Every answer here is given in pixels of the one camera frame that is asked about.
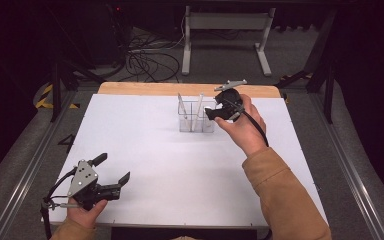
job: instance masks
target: white board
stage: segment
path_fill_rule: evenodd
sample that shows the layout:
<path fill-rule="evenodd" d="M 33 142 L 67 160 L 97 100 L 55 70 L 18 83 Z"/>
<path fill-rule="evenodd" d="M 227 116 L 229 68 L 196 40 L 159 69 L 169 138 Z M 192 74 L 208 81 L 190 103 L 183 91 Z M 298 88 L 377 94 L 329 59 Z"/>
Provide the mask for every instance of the white board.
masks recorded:
<path fill-rule="evenodd" d="M 284 100 L 253 98 L 253 103 L 267 124 L 270 146 L 291 167 L 326 220 Z M 177 104 L 177 96 L 95 94 L 60 177 L 79 160 L 101 153 L 108 153 L 108 159 L 94 167 L 99 184 L 115 184 L 131 172 L 120 199 L 108 203 L 98 224 L 267 226 L 241 166 L 245 154 L 217 125 L 213 133 L 180 132 Z M 67 195 L 69 184 L 67 179 L 54 195 Z M 50 211 L 52 223 L 65 217 L 66 209 Z"/>

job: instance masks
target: metal stand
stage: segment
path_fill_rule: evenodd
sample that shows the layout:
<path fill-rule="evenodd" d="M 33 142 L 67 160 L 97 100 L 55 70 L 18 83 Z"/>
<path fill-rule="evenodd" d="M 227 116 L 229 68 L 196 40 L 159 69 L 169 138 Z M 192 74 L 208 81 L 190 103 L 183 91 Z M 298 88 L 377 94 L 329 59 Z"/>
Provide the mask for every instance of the metal stand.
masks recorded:
<path fill-rule="evenodd" d="M 78 82 L 74 76 L 75 71 L 100 84 L 105 82 L 105 80 L 78 64 L 67 60 L 61 50 L 61 41 L 57 37 L 59 35 L 58 26 L 52 20 L 53 16 L 46 2 L 42 0 L 23 0 L 20 4 L 23 4 L 29 10 L 38 32 L 41 33 L 45 51 L 51 64 L 51 81 L 53 84 L 53 114 L 51 122 L 54 122 L 61 112 L 61 82 L 67 90 L 77 90 Z"/>
<path fill-rule="evenodd" d="M 265 76 L 271 76 L 271 70 L 264 53 L 275 8 L 269 13 L 198 13 L 191 12 L 186 6 L 185 12 L 185 48 L 183 51 L 182 74 L 188 75 L 191 59 L 191 29 L 251 29 L 264 30 L 262 40 L 255 44 L 258 59 Z"/>
<path fill-rule="evenodd" d="M 331 109 L 332 109 L 332 97 L 333 97 L 333 66 L 332 59 L 327 59 L 324 63 L 322 61 L 322 56 L 325 53 L 325 45 L 329 37 L 330 30 L 335 19 L 337 9 L 331 9 L 326 16 L 326 20 L 323 23 L 320 33 L 317 36 L 316 42 L 314 43 L 313 49 L 311 50 L 310 56 L 307 59 L 307 62 L 304 66 L 304 70 L 288 77 L 284 76 L 284 80 L 281 80 L 279 83 L 275 84 L 277 88 L 284 88 L 289 84 L 307 76 L 310 73 L 314 73 L 310 78 L 309 83 L 306 88 L 308 92 L 315 93 L 319 91 L 320 87 L 323 85 L 324 81 L 326 83 L 326 92 L 324 99 L 324 113 L 326 119 L 329 123 L 332 123 L 331 118 Z"/>

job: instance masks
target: person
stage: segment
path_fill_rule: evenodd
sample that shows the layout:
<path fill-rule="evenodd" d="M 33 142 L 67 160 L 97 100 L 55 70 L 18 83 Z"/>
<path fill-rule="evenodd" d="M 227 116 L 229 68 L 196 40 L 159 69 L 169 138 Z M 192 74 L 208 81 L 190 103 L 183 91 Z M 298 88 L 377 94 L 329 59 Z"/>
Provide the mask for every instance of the person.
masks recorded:
<path fill-rule="evenodd" d="M 244 94 L 241 94 L 241 98 L 245 111 L 266 132 L 266 124 L 251 98 Z M 262 135 L 250 120 L 241 114 L 233 123 L 221 118 L 216 118 L 215 122 L 229 134 L 247 157 L 242 167 L 260 197 L 262 213 L 272 230 L 273 239 L 331 239 L 330 228 L 304 186 L 283 159 L 266 146 Z M 75 200 L 70 199 L 69 202 L 75 203 Z M 90 211 L 83 208 L 67 209 L 67 218 L 55 231 L 52 239 L 93 239 L 95 220 L 106 204 L 106 200 L 102 200 Z"/>

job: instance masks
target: tan sleeve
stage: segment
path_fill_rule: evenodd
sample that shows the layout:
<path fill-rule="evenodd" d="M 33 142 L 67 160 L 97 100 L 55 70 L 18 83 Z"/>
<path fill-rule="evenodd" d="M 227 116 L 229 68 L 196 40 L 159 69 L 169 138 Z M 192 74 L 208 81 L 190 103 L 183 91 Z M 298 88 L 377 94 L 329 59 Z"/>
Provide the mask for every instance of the tan sleeve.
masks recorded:
<path fill-rule="evenodd" d="M 94 240 L 95 232 L 95 228 L 85 228 L 67 218 L 54 232 L 51 240 Z"/>
<path fill-rule="evenodd" d="M 272 148 L 252 154 L 242 167 L 260 197 L 274 240 L 331 239 L 307 190 Z"/>

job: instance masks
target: transparent box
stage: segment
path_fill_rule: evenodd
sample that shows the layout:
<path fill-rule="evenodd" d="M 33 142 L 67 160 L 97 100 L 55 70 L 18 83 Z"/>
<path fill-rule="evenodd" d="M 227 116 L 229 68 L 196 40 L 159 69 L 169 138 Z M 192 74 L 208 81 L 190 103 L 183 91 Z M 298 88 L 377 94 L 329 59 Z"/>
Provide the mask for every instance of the transparent box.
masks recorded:
<path fill-rule="evenodd" d="M 183 101 L 185 108 L 182 108 L 181 102 L 177 107 L 179 114 L 180 132 L 212 133 L 214 132 L 214 121 L 208 119 L 205 114 L 205 107 L 214 109 L 215 101 L 202 101 L 199 107 L 198 101 Z"/>

